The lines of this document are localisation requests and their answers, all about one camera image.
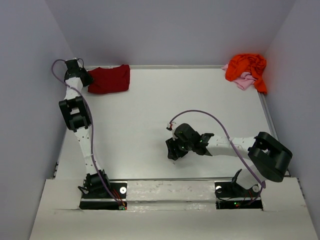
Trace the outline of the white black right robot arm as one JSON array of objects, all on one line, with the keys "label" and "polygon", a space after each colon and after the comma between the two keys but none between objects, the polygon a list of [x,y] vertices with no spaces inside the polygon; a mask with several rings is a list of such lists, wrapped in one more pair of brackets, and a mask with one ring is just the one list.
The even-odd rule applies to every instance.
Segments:
[{"label": "white black right robot arm", "polygon": [[281,183],[293,157],[287,147],[263,131],[254,137],[231,138],[213,133],[199,134],[187,123],[170,123],[166,129],[171,132],[171,138],[165,142],[170,160],[181,159],[189,152],[240,159],[244,167],[216,192],[222,198],[238,198],[253,187],[264,189],[266,181]]}]

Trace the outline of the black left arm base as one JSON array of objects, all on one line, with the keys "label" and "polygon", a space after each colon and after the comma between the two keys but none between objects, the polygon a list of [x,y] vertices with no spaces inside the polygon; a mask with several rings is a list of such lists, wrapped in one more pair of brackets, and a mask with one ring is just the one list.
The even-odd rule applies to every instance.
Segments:
[{"label": "black left arm base", "polygon": [[102,193],[89,192],[87,188],[78,186],[81,192],[79,208],[81,210],[127,210],[127,181],[111,181],[110,192],[116,200],[102,187]]}]

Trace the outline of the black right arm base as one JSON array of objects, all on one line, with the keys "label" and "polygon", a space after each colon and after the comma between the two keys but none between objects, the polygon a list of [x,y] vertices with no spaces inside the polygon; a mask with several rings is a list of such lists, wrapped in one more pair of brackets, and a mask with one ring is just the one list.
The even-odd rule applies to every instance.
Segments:
[{"label": "black right arm base", "polygon": [[238,210],[238,209],[263,209],[259,195],[260,186],[254,185],[249,189],[233,184],[228,181],[215,182],[215,198],[217,210]]}]

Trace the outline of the dark red t-shirt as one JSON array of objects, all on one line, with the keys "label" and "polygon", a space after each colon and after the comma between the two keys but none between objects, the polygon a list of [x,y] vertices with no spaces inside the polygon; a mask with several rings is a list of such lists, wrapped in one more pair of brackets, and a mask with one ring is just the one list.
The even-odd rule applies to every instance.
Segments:
[{"label": "dark red t-shirt", "polygon": [[129,90],[131,68],[127,64],[114,68],[97,67],[88,73],[93,78],[93,83],[87,88],[90,94],[105,95]]}]

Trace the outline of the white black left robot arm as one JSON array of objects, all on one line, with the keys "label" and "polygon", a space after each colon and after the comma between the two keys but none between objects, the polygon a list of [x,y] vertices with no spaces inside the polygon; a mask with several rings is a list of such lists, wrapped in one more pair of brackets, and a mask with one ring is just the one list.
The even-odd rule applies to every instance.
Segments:
[{"label": "white black left robot arm", "polygon": [[61,81],[66,86],[65,97],[58,105],[66,127],[74,133],[85,165],[85,179],[79,190],[91,198],[111,198],[111,184],[94,155],[93,117],[81,90],[93,83],[93,78],[74,58],[64,61],[66,72]]}]

